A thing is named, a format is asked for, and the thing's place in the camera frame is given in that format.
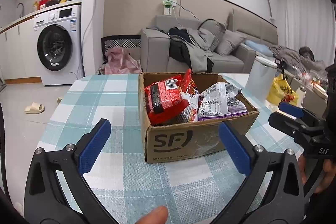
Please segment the bottle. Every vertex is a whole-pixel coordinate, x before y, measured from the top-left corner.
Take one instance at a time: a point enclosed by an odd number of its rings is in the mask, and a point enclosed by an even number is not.
[[[37,11],[39,9],[39,3],[37,0],[35,0],[34,4],[33,4],[33,12]]]
[[[295,93],[299,96],[299,98],[297,99],[296,106],[301,107],[303,99],[305,98],[306,95],[306,89],[304,86],[300,86]]]

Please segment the pink plastic bag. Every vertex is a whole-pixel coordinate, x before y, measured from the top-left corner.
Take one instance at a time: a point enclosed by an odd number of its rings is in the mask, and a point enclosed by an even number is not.
[[[131,57],[129,52],[123,47],[113,47],[105,53],[105,56],[108,59],[105,66],[106,75],[142,72],[140,63]]]

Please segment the tile floor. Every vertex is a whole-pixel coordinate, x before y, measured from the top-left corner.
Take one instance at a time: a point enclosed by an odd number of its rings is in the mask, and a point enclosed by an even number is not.
[[[70,88],[42,84],[7,85],[0,92],[5,122],[6,174],[12,203],[23,205],[26,178],[34,150],[51,115],[57,107],[57,98]],[[24,108],[32,102],[41,103],[45,111],[25,114]]]

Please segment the sofa armrest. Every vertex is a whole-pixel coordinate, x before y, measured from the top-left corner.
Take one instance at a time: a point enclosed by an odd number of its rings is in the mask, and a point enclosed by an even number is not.
[[[232,55],[244,62],[243,71],[241,73],[250,73],[255,59],[255,50],[247,47],[245,44],[240,44]]]
[[[158,30],[141,30],[141,66],[143,72],[166,72],[170,37]]]

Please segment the white curtain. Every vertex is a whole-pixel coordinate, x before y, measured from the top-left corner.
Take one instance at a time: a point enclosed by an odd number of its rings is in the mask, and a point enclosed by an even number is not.
[[[279,45],[298,51],[308,46],[315,60],[334,63],[335,10],[330,0],[278,0]]]

